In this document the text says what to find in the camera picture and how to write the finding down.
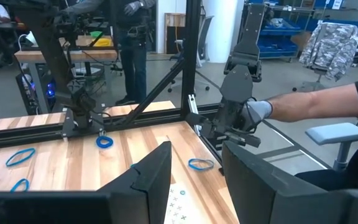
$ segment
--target floor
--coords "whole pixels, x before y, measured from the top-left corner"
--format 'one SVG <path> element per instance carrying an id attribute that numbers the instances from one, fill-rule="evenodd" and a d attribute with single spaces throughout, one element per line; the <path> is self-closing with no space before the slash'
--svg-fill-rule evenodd
<path id="1" fill-rule="evenodd" d="M 150 57 L 147 62 L 147 84 L 148 91 L 169 72 L 174 62 L 164 60 L 166 56 Z M 303 68 L 298 62 L 288 63 L 283 60 L 265 60 L 262 64 L 262 82 L 254 84 L 254 97 L 258 100 L 266 99 L 271 96 L 289 93 L 294 86 L 299 86 L 303 81 L 315 81 L 317 74 L 313 71 Z M 206 63 L 203 68 L 198 69 L 201 73 L 220 86 L 224 79 L 224 64 Z M 23 116 L 26 115 L 21 96 L 16 85 L 14 77 L 19 73 L 15 67 L 4 67 L 0 69 L 0 118 Z M 338 82 L 322 79 L 325 86 L 336 86 L 352 83 L 358 80 L 358 67 L 350 68 L 348 76 L 345 76 Z M 100 94 L 98 101 L 106 102 L 111 105 L 116 100 L 125 96 L 124 76 L 111 73 L 113 75 L 113 96 Z M 221 94 L 218 89 L 210 86 L 206 91 L 204 85 L 196 85 L 196 102 L 198 105 L 218 103 Z M 175 106 L 180 106 L 180 87 L 175 87 L 171 93 L 167 89 L 155 99 L 155 101 L 171 100 Z M 311 119 L 299 121 L 296 123 L 282 123 L 278 121 L 268 121 L 275 126 L 284 135 L 288 136 L 290 141 L 295 141 L 303 146 L 307 151 L 320 158 L 329 166 L 333 165 L 339 146 L 327 145 L 317 146 L 309 137 L 306 136 L 305 130 L 313 126 L 325 124 L 335 124 L 341 122 L 355 123 L 355 118 L 340 119 Z M 255 134 L 262 140 L 258 149 L 248 147 L 247 149 L 256 153 L 263 154 L 264 159 L 274 163 L 276 166 L 286 170 L 289 173 L 297 173 L 311 169 L 322 169 L 321 165 L 315 163 L 303 151 L 293 148 L 292 144 L 282 138 L 280 133 L 272 130 L 265 124 L 261 124 Z M 358 148 L 358 142 L 352 144 L 351 155 Z"/>

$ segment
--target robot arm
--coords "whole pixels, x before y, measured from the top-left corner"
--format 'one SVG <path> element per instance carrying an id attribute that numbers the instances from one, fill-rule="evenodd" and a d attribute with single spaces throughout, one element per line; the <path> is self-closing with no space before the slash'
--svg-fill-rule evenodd
<path id="1" fill-rule="evenodd" d="M 85 87 L 74 79 L 71 65 L 68 63 L 59 42 L 53 23 L 54 15 L 58 10 L 54 3 L 48 0 L 0 0 L 0 4 L 9 6 L 15 12 L 15 15 L 32 31 L 56 81 L 55 97 L 59 103 L 70 109 L 68 113 L 72 112 L 72 128 L 80 132 L 89 132 L 90 129 L 99 130 L 100 127 L 95 127 L 97 125 L 94 125 L 93 121 L 95 117 L 101 118 L 100 114 L 91 116 L 91 112 L 96 107 L 96 102 L 88 96 Z"/>
<path id="2" fill-rule="evenodd" d="M 200 133 L 206 138 L 220 133 L 240 145 L 258 147 L 260 144 L 260 139 L 252 135 L 259 121 L 254 119 L 255 111 L 247 102 L 252 98 L 253 82 L 262 80 L 257 41 L 265 21 L 263 18 L 270 15 L 265 15 L 267 9 L 265 4 L 248 7 L 247 20 L 241 32 L 241 36 L 246 38 L 241 38 L 227 60 L 226 77 L 220 88 L 222 100 L 214 119 L 210 121 L 198 114 L 188 116 L 190 124 L 202 126 Z"/>

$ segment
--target wooden table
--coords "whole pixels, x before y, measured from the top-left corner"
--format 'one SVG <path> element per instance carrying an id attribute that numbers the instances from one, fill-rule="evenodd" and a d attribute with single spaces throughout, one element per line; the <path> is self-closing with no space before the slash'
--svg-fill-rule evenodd
<path id="1" fill-rule="evenodd" d="M 59 40 L 63 45 L 65 43 L 64 39 Z M 78 46 L 87 46 L 92 43 L 93 38 L 90 36 L 78 36 L 78 40 L 76 41 Z M 18 51 L 15 53 L 16 58 L 20 63 L 28 63 L 29 70 L 32 74 L 32 79 L 35 83 L 35 91 L 37 92 L 37 96 L 40 102 L 40 113 L 50 113 L 50 108 L 47 103 L 47 99 L 45 97 L 46 84 L 43 85 L 41 77 L 38 74 L 37 63 L 45 63 L 44 56 L 41 51 Z M 89 63 L 89 62 L 106 62 L 111 63 L 117 59 L 117 52 L 115 50 L 84 50 L 84 51 L 73 51 L 70 54 L 71 61 L 73 63 Z M 105 70 L 109 70 L 110 66 L 104 65 Z M 105 76 L 106 85 L 108 89 L 108 93 L 110 96 L 112 95 L 112 80 L 110 75 Z"/>
<path id="2" fill-rule="evenodd" d="M 110 39 L 110 36 L 103 36 L 103 38 Z M 59 40 L 63 45 L 65 43 L 64 39 Z M 93 38 L 90 36 L 78 36 L 78 40 L 76 41 L 77 46 L 87 46 L 92 43 Z M 117 58 L 117 52 L 115 50 L 84 50 L 86 53 L 73 53 L 71 54 L 71 59 L 73 61 L 94 61 L 96 60 L 106 60 L 108 59 L 110 62 L 114 61 Z M 18 51 L 15 53 L 18 61 L 22 63 L 32 63 L 32 62 L 45 62 L 44 56 L 41 51 Z"/>
<path id="3" fill-rule="evenodd" d="M 118 106 L 111 115 L 130 112 L 135 106 Z M 147 111 L 174 108 L 170 101 L 152 103 Z M 0 129 L 59 123 L 63 113 L 0 119 Z M 10 190 L 21 178 L 30 190 L 97 190 L 128 170 L 164 141 L 172 142 L 171 183 L 183 184 L 204 223 L 238 223 L 220 165 L 186 122 L 107 133 L 109 149 L 95 145 L 96 136 L 56 140 L 0 149 L 0 190 Z M 34 147 L 36 153 L 23 164 L 7 168 L 5 162 L 18 150 Z M 211 159 L 215 167 L 198 172 L 187 166 L 191 158 Z"/>

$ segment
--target human arm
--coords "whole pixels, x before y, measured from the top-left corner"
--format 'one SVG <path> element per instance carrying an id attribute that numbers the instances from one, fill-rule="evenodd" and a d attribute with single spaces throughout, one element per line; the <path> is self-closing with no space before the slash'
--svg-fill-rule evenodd
<path id="1" fill-rule="evenodd" d="M 358 116 L 358 82 L 309 93 L 290 93 L 267 101 L 249 102 L 258 116 L 294 122 L 311 118 L 337 118 Z"/>
<path id="2" fill-rule="evenodd" d="M 67 13 L 83 14 L 95 11 L 104 0 L 84 0 L 73 6 L 67 7 L 64 11 Z"/>

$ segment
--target rubber band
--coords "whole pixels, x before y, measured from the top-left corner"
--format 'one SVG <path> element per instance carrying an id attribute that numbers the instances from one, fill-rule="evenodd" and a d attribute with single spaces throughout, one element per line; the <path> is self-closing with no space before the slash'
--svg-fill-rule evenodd
<path id="1" fill-rule="evenodd" d="M 208 167 L 197 167 L 195 165 L 193 165 L 194 162 L 202 162 L 202 163 L 207 163 L 209 166 Z M 212 169 L 214 167 L 214 162 L 212 160 L 209 159 L 190 159 L 188 162 L 188 165 L 190 168 L 197 170 L 197 171 L 205 171 L 205 170 L 209 170 Z"/>
<path id="2" fill-rule="evenodd" d="M 96 144 L 98 145 L 98 147 L 100 147 L 102 149 L 107 149 L 108 147 L 112 146 L 113 142 L 114 141 L 110 137 L 107 137 L 107 136 L 99 136 L 96 139 Z"/>
<path id="3" fill-rule="evenodd" d="M 29 187 L 30 187 L 30 182 L 27 180 L 27 179 L 25 179 L 25 178 L 23 178 L 23 179 L 21 179 L 21 180 L 19 180 L 16 184 L 15 184 L 15 186 L 13 186 L 13 188 L 11 189 L 11 192 L 15 192 L 16 191 L 16 188 L 18 188 L 21 184 L 23 184 L 23 183 L 25 183 L 25 188 L 24 188 L 24 192 L 26 192 L 26 191 L 28 191 L 28 189 L 29 189 Z"/>
<path id="4" fill-rule="evenodd" d="M 9 163 L 11 160 L 13 160 L 17 155 L 20 155 L 20 154 L 23 154 L 23 153 L 26 153 L 26 152 L 31 152 L 27 157 L 17 161 L 17 162 L 12 162 L 12 163 Z M 23 150 L 20 150 L 19 152 L 13 154 L 13 156 L 11 156 L 7 161 L 6 161 L 6 166 L 7 167 L 10 167 L 10 166 L 15 166 L 15 165 L 18 165 L 18 164 L 21 164 L 23 162 L 25 162 L 26 160 L 30 159 L 35 153 L 35 149 L 34 148 L 30 148 L 30 149 L 23 149 Z"/>

